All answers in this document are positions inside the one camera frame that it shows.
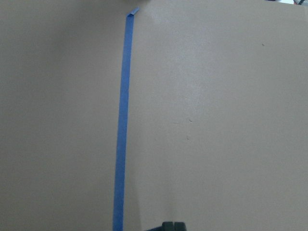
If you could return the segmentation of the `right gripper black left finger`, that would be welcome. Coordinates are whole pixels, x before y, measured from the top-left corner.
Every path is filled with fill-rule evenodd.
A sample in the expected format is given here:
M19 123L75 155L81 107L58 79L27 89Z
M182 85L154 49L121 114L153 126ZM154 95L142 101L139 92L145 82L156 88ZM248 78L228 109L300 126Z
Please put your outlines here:
M174 231L174 222L165 221L162 223L162 231Z

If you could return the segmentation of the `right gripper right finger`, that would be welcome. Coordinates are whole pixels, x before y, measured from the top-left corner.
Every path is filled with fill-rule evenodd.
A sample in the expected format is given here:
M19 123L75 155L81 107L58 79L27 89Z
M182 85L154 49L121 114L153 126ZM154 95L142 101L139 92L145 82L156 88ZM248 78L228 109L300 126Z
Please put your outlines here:
M185 222L174 222L174 231L186 231Z

